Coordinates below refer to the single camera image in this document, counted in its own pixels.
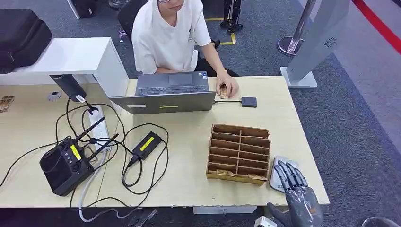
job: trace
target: laptop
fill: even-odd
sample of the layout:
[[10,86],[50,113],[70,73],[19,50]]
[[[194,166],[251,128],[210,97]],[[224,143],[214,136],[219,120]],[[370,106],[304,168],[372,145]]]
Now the laptop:
[[208,111],[216,92],[206,72],[139,75],[134,96],[110,97],[131,114]]

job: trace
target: robotic hand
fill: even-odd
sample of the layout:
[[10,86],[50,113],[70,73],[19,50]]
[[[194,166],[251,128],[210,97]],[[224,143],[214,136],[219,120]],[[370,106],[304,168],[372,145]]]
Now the robotic hand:
[[290,163],[279,161],[274,169],[283,185],[289,212],[282,213],[272,203],[267,207],[270,213],[285,227],[321,227],[323,213],[312,188],[305,177]]

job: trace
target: wooden desk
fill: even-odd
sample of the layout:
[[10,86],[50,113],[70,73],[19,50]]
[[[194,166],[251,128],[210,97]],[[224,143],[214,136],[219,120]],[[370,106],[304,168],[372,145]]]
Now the wooden desk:
[[[215,104],[209,112],[165,113],[136,115],[122,111],[121,119],[126,130],[143,123],[154,123],[165,127],[169,134],[169,164],[165,176],[150,192],[143,207],[172,206],[264,206],[267,202],[286,205],[284,194],[270,188],[266,183],[257,186],[206,178],[206,163],[211,126],[214,123],[265,128],[270,131],[270,170],[275,156],[281,155],[297,161],[309,185],[314,189],[318,201],[328,204],[329,199],[310,151],[304,131],[283,77],[241,77],[238,78],[242,96],[257,97],[257,108],[243,108],[239,103]],[[131,79],[127,95],[135,93],[136,79]],[[214,90],[215,79],[209,79]],[[133,131],[127,137],[127,145],[134,148],[144,136],[154,131],[162,138],[165,133],[151,126]],[[162,145],[152,152],[144,162],[144,171],[138,185],[132,187],[142,191],[149,187],[155,160]],[[135,206],[143,196],[128,192],[121,183],[124,153],[118,152],[106,168],[99,198],[117,197]],[[159,161],[156,176],[160,176],[166,155]],[[127,175],[127,182],[136,179],[139,165],[133,166]],[[121,206],[112,200],[101,201],[98,207]]]
[[[87,92],[87,99],[91,103],[111,104],[98,84],[83,85]],[[22,154],[36,147],[55,142],[55,123],[59,116],[65,113],[67,97],[64,95],[56,101],[48,101],[47,95],[53,91],[60,91],[57,85],[29,85],[29,86],[0,86],[0,97],[15,96],[7,113],[0,113],[1,157],[0,179],[2,180],[10,165]],[[70,109],[82,104],[71,102]],[[71,122],[80,134],[81,113],[84,110],[71,112]],[[114,112],[103,107],[106,116],[109,135],[114,135],[117,118]],[[71,135],[66,118],[59,121],[59,139]],[[50,150],[49,146],[25,156],[12,168],[5,183],[0,188],[0,207],[68,207],[70,195],[61,197],[52,193],[50,186],[40,169],[39,160]],[[104,169],[92,182],[84,204],[88,205],[96,200],[100,188]],[[73,206],[78,204],[84,183],[75,193]]]

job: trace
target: cardboard compartment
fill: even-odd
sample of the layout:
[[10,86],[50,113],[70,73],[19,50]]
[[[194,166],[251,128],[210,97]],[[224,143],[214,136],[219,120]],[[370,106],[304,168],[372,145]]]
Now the cardboard compartment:
[[227,149],[232,149],[232,150],[239,149],[239,143],[225,141],[225,140],[217,140],[217,139],[212,139],[211,146],[217,147],[217,148],[227,148]]
[[236,166],[224,165],[224,164],[213,163],[213,162],[209,162],[208,169],[211,171],[217,171],[218,169],[228,170],[234,174],[236,173],[236,170],[237,170]]
[[269,156],[267,156],[267,155],[257,154],[257,153],[252,153],[252,152],[246,152],[246,151],[240,151],[239,152],[239,157],[240,158],[257,160],[257,161],[264,161],[264,162],[268,162],[269,161]]
[[238,150],[210,147],[210,155],[211,154],[238,157]]
[[260,169],[267,169],[269,163],[262,162],[262,161],[254,161],[254,160],[249,160],[249,159],[239,159],[238,165],[239,166],[249,166],[249,167],[260,168]]
[[222,124],[214,125],[213,132],[226,133],[226,134],[232,134],[232,135],[237,135],[237,136],[241,135],[241,129],[232,127],[230,125],[222,125]]
[[209,162],[237,165],[238,159],[236,157],[229,157],[229,156],[210,154]]
[[243,128],[241,130],[241,136],[251,136],[263,139],[269,137],[269,131],[266,129]]
[[269,131],[232,125],[213,125],[207,178],[253,183],[267,181]]
[[263,154],[263,155],[270,154],[270,151],[268,148],[263,148],[263,147],[248,145],[248,144],[241,144],[240,150],[252,152],[252,153]]
[[248,145],[254,145],[254,146],[258,146],[258,147],[263,147],[263,148],[269,148],[270,147],[270,140],[256,138],[256,137],[242,136],[241,137],[241,143],[248,144]]
[[239,166],[238,167],[238,174],[241,174],[241,175],[252,174],[252,175],[260,175],[260,176],[266,177],[267,172],[264,169],[249,168],[249,167]]
[[212,133],[212,139],[217,139],[217,140],[225,140],[225,141],[239,143],[240,138],[241,138],[240,136],[235,136],[235,135],[230,135],[230,134],[215,133],[215,132]]

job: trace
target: stanchion base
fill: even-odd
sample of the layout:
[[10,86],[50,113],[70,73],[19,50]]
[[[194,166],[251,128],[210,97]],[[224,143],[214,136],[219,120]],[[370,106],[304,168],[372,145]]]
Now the stanchion base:
[[316,88],[317,83],[314,79],[313,73],[309,72],[302,80],[299,82],[290,82],[287,74],[287,67],[280,67],[281,75],[286,79],[287,86],[289,88]]
[[279,51],[281,53],[293,57],[296,55],[296,53],[298,53],[299,48],[301,48],[302,44],[304,43],[304,40],[299,39],[298,46],[296,46],[295,51],[293,53],[287,51],[289,44],[291,43],[291,40],[292,40],[292,37],[289,37],[289,36],[281,38],[279,40],[279,43],[277,44],[277,48],[279,49]]

